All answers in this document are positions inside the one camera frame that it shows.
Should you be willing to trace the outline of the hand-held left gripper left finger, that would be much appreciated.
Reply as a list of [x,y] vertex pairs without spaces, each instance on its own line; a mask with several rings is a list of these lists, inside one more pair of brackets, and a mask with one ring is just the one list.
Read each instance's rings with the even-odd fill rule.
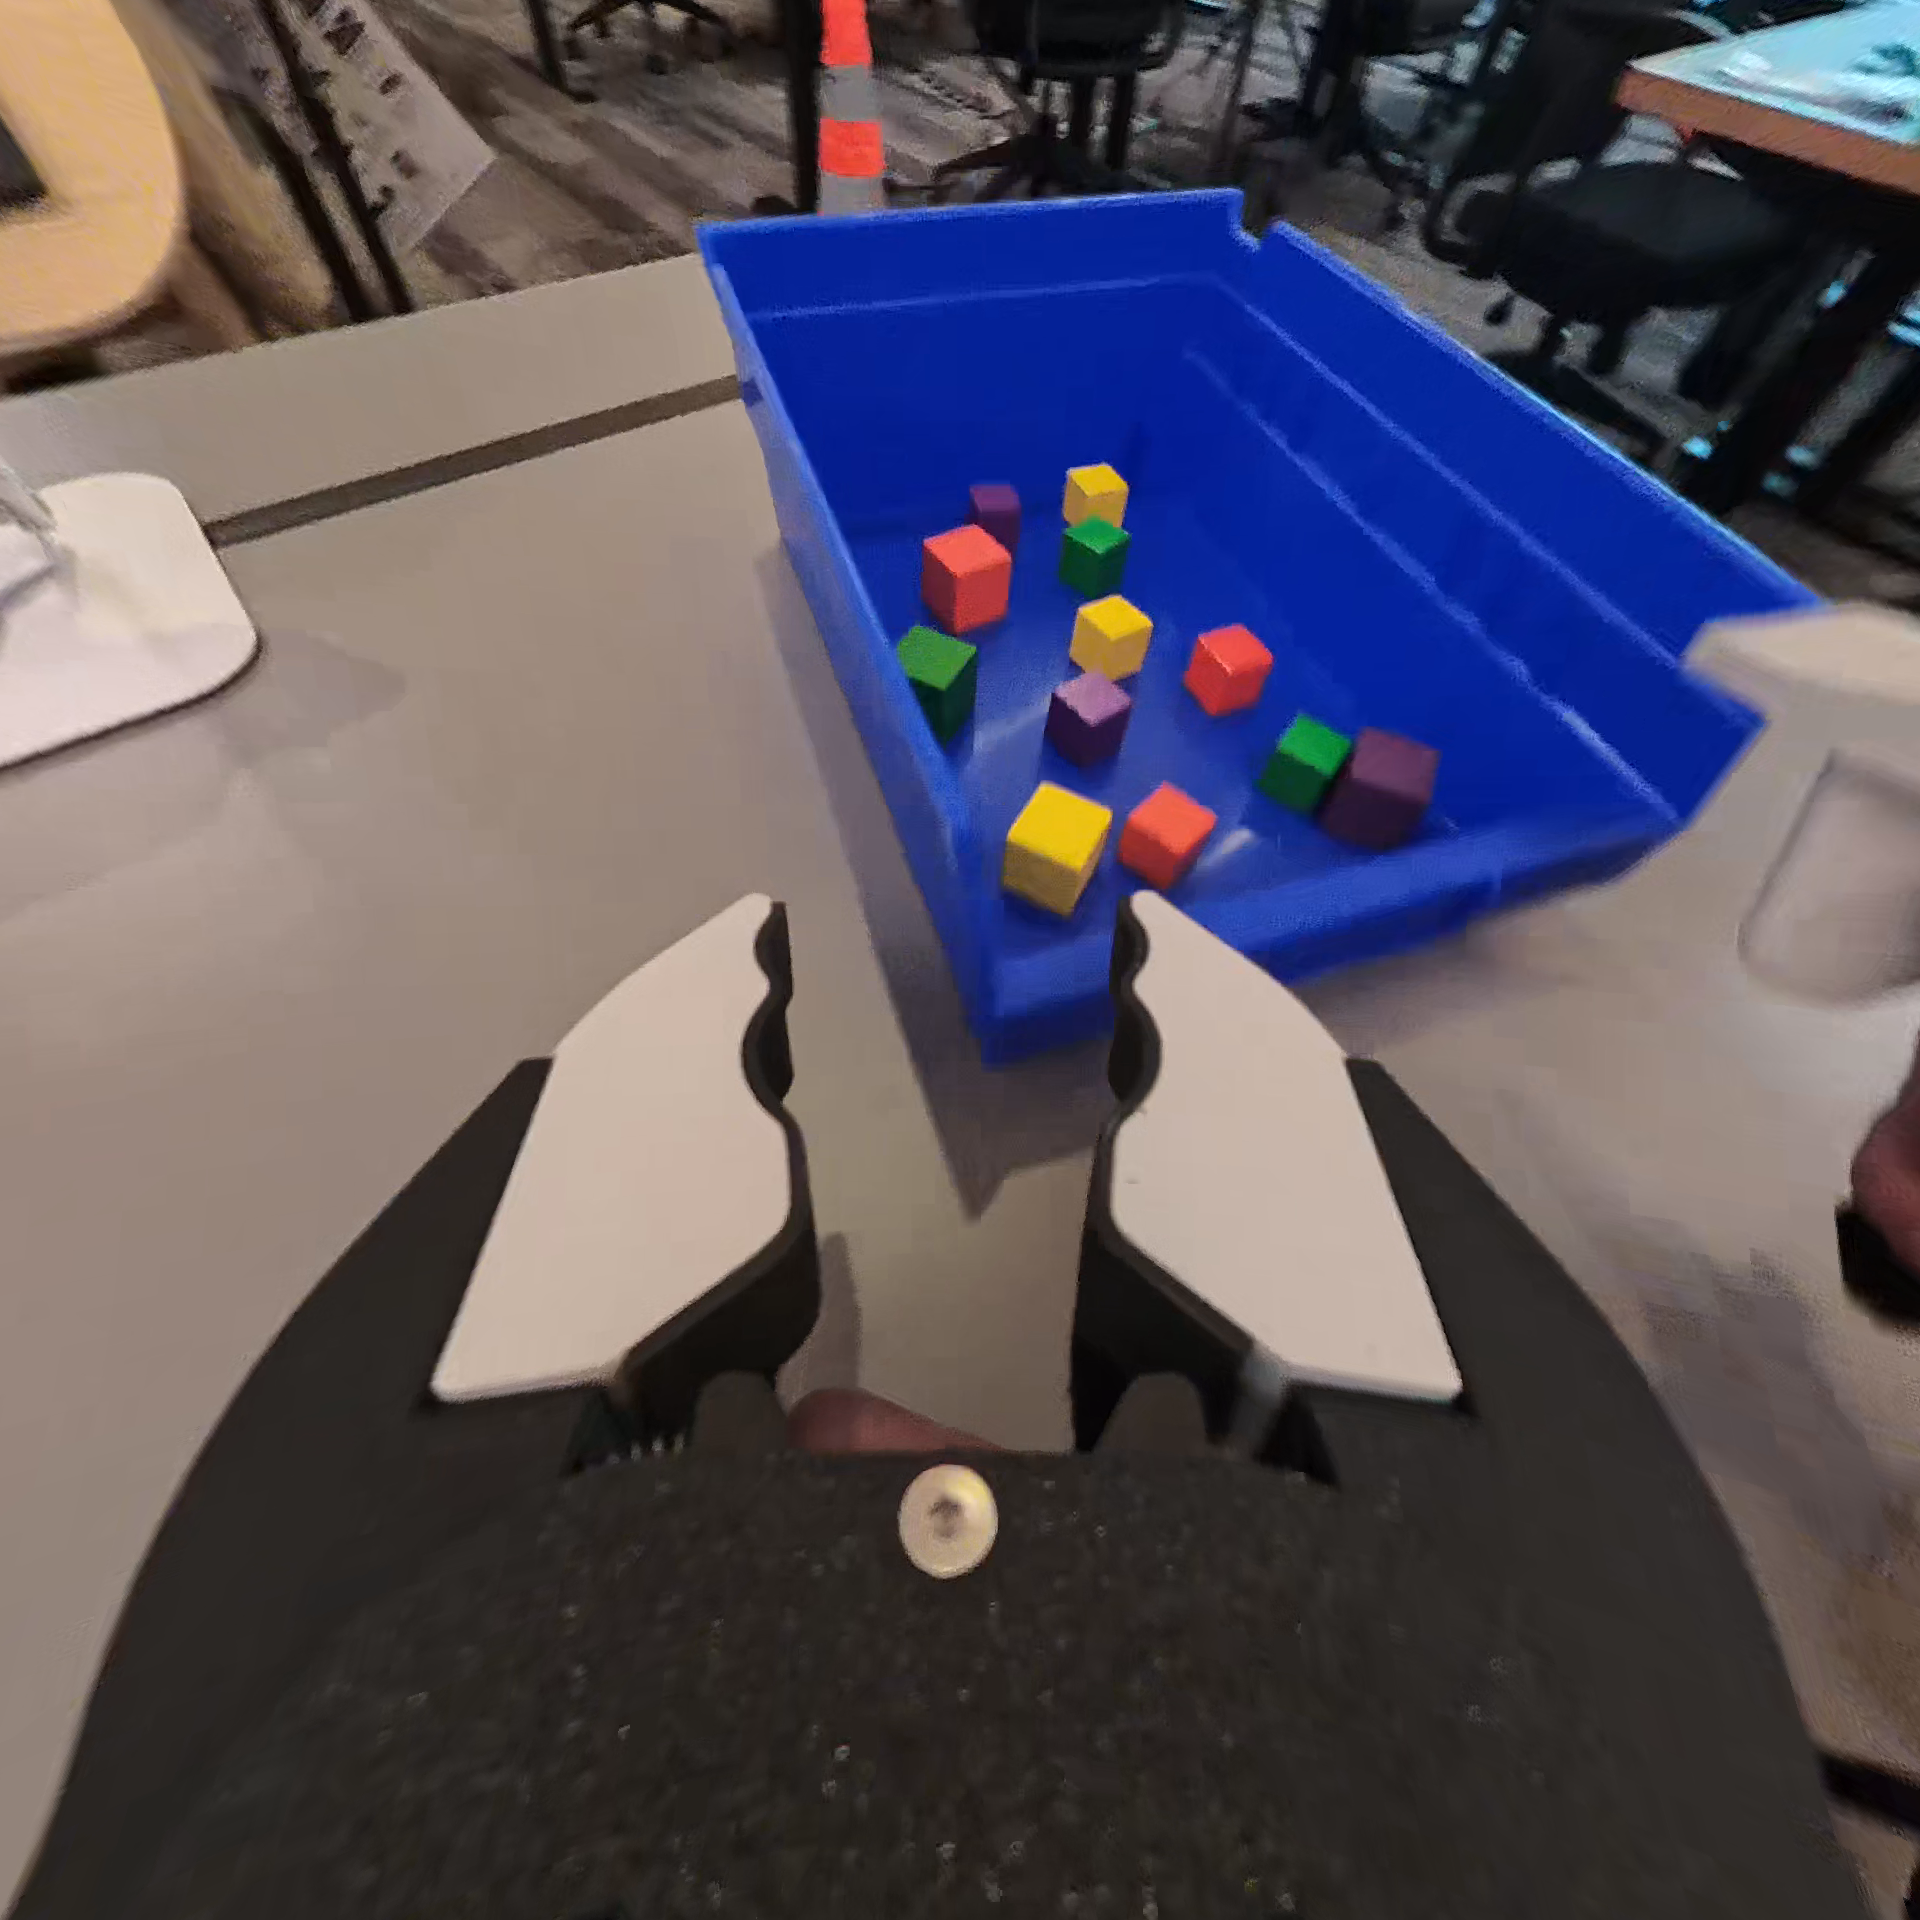
[[437,1408],[603,1388],[654,1446],[718,1377],[780,1388],[823,1304],[787,1017],[793,928],[744,895],[558,1033]]

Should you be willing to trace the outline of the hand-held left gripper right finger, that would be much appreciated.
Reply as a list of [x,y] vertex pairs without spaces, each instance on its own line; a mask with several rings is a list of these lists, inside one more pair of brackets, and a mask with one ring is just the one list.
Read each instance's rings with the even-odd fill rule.
[[1263,1456],[1296,1392],[1453,1408],[1406,1211],[1343,1048],[1162,895],[1112,906],[1107,1124],[1066,1315],[1066,1433],[1096,1456],[1144,1377]]

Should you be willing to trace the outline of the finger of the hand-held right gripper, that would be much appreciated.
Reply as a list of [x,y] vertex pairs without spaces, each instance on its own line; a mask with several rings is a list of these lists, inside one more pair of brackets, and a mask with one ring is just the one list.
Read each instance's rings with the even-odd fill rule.
[[1765,738],[1920,738],[1920,619],[1878,600],[1724,617],[1681,671],[1765,714]]

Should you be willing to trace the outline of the red wooden cube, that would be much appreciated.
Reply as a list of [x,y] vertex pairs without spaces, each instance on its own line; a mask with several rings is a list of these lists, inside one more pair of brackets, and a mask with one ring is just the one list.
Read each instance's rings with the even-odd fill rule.
[[1187,645],[1184,688],[1200,714],[1238,714],[1263,697],[1269,663],[1242,619],[1222,619]]
[[1154,895],[1184,888],[1197,849],[1213,847],[1217,809],[1197,803],[1184,785],[1154,785],[1112,837],[1112,864]]
[[1015,555],[982,521],[922,542],[922,600],[934,627],[973,636],[1007,617]]

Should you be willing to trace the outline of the blue plastic bin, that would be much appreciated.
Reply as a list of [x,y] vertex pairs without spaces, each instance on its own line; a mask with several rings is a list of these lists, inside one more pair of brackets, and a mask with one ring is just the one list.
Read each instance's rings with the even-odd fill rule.
[[[1184,785],[1217,809],[1166,901],[1286,981],[1453,938],[1626,873],[1759,738],[1681,671],[1715,617],[1814,597],[1296,227],[1238,195],[755,213],[696,236],[738,346],[787,555],[852,706],[907,873],[985,1058],[1107,1029],[1120,815]],[[1131,482],[1120,597],[1154,619],[1131,738],[1043,741],[1076,675],[1066,468]],[[922,542],[963,485],[1023,485],[1015,597],[973,627],[973,723],[938,741],[897,675],[934,627]],[[1184,688],[1242,619],[1279,663],[1238,714]],[[1255,763],[1308,710],[1439,750],[1423,830],[1350,849]],[[1112,809],[1053,918],[1000,895],[1034,785]]]

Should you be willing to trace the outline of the black office chair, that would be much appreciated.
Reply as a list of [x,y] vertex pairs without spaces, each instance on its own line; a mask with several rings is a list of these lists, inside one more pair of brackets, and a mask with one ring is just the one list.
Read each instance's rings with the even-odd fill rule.
[[1144,71],[1184,44],[1184,0],[963,0],[973,55],[1007,66],[1023,131],[925,178],[934,202],[962,178],[1000,195],[1131,195],[1131,131]]
[[1788,159],[1646,156],[1605,159],[1608,136],[1474,136],[1423,202],[1418,240],[1462,279],[1491,279],[1542,311],[1533,346],[1491,352],[1530,389],[1570,362],[1572,324],[1594,334],[1585,373],[1608,379],[1646,311],[1715,311],[1765,289],[1815,227],[1824,191]]

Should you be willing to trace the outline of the brown wooden desk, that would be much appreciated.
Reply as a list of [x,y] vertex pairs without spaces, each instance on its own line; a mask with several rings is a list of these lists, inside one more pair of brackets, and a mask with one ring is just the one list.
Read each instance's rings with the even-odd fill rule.
[[1742,411],[1724,418],[1713,456],[1674,482],[1705,515],[1732,515],[1788,468],[1814,411],[1913,300],[1913,9],[1836,9],[1681,55],[1641,55],[1617,79],[1617,100],[1735,156],[1806,169],[1832,202],[1824,240],[1863,255],[1814,320],[1806,346],[1759,379]]

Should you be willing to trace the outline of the white metal stand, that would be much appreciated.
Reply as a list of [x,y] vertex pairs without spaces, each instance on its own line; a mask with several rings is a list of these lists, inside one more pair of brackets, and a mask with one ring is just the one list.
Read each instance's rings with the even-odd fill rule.
[[232,688],[263,636],[189,493],[152,473],[27,485],[0,468],[0,769]]

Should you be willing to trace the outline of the white paper sheet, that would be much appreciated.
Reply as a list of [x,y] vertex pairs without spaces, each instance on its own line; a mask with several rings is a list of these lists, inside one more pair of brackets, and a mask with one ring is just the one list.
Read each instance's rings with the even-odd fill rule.
[[372,0],[292,0],[280,23],[349,156],[382,249],[418,249],[490,169],[483,136],[469,131]]

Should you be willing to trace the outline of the orange traffic cone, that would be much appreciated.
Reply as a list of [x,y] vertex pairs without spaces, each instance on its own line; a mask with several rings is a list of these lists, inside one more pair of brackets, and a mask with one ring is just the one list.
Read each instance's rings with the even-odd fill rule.
[[886,202],[886,131],[868,0],[817,9],[817,211],[868,213]]

